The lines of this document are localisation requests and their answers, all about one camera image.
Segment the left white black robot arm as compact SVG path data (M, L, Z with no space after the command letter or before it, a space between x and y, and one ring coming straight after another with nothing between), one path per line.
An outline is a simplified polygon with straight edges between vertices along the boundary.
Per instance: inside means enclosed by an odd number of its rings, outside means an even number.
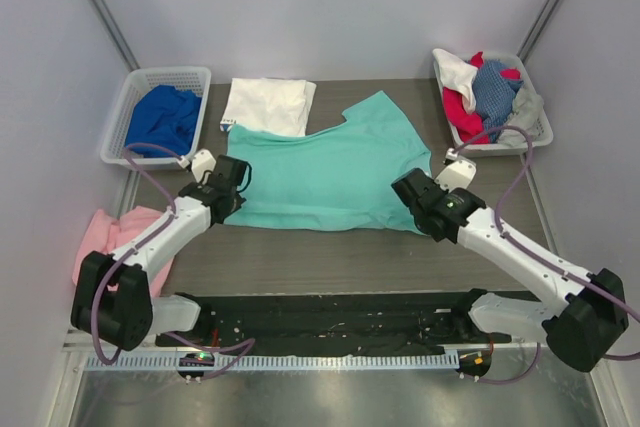
M165 213L141 234L109 253L90 252L81 262L70 321L92 337L105 365L116 359L102 346L132 351L147 336L205 344L215 330L211 307L189 294L155 298L153 281L193 239L237 212L252 180L244 160L219 156L169 201Z

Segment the teal t shirt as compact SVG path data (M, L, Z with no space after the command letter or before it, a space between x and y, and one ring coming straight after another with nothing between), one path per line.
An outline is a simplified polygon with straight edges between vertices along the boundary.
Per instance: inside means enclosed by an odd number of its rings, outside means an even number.
M391 185L414 168L431 171L431 152L393 100L379 91L349 107L343 122L304 137L235 127L229 156L248 162L245 203L233 226L340 232L415 232Z

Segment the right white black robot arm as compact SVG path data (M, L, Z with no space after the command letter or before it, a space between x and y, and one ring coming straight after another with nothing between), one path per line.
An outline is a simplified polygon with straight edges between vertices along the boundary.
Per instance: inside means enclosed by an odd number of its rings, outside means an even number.
M414 168L391 185L418 230L448 240L491 261L534 295L531 301L474 289L451 318L465 342L485 334L546 345L564 364L588 373L629 326L621 278L574 265L498 221L479 197L447 190Z

